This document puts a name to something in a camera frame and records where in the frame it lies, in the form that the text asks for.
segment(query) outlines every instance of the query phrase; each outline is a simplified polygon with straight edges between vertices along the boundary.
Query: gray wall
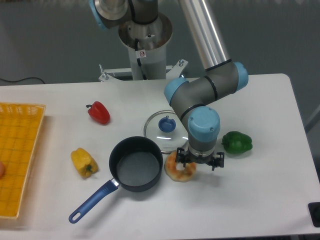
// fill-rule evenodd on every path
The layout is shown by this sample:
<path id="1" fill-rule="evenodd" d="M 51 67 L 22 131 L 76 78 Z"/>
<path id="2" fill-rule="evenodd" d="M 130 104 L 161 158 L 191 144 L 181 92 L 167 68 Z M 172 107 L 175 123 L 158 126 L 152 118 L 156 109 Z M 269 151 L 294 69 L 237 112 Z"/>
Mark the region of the gray wall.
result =
<path id="1" fill-rule="evenodd" d="M 320 0 L 213 0 L 211 5 L 232 59 L 252 75 L 287 74 L 305 122 L 320 104 Z M 160 0 L 159 9 L 173 25 L 167 64 L 184 58 L 189 61 L 186 76 L 201 76 L 200 58 L 177 1 Z M 98 28 L 87 0 L 0 3 L 0 78 L 95 82 L 99 64 L 129 67 L 117 32 Z M 308 140 L 320 171 L 319 133 L 317 124 Z"/>

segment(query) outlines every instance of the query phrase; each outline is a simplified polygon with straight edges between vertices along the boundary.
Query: yellow plastic basket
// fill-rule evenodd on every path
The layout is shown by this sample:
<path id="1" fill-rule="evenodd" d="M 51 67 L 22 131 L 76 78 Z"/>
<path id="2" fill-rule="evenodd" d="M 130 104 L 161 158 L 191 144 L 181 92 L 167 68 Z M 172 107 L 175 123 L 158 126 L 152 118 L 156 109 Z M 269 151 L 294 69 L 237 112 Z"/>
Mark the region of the yellow plastic basket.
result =
<path id="1" fill-rule="evenodd" d="M 16 219 L 44 118 L 42 104 L 0 102 L 0 218 Z"/>

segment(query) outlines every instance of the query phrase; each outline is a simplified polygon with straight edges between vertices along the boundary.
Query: black saucepan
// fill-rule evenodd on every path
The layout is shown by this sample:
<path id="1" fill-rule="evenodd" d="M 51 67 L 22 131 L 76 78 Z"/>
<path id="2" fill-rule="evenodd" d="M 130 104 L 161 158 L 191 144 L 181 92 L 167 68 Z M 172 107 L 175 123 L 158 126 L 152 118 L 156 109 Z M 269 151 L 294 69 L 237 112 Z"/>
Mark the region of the black saucepan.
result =
<path id="1" fill-rule="evenodd" d="M 77 223 L 100 200 L 121 185 L 131 192 L 143 192 L 159 180 L 163 167 L 160 148 L 152 140 L 132 136 L 119 142 L 112 150 L 109 168 L 113 179 L 107 181 L 77 210 L 69 216 L 69 222 Z"/>

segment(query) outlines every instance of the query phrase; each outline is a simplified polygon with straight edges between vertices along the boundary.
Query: red bell pepper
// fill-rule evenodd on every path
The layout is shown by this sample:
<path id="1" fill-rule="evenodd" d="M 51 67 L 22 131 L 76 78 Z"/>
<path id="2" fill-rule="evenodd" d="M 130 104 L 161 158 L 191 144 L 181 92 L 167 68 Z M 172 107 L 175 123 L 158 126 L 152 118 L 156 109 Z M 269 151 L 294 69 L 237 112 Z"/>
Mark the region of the red bell pepper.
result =
<path id="1" fill-rule="evenodd" d="M 87 105 L 90 117 L 100 124 L 107 124 L 110 121 L 110 114 L 106 107 L 99 101 L 95 101 L 92 105 Z"/>

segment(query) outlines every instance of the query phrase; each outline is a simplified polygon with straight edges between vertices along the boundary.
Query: blue pan handle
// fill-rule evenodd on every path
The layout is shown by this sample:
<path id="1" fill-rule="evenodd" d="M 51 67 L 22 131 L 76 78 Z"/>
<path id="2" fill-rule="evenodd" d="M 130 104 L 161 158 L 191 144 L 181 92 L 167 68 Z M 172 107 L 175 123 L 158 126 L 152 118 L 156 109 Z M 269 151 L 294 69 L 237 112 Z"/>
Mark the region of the blue pan handle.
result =
<path id="1" fill-rule="evenodd" d="M 119 183 L 113 178 L 102 185 L 91 197 L 89 197 L 80 207 L 77 208 L 70 216 L 69 222 L 77 223 L 86 215 L 101 199 L 118 189 Z"/>

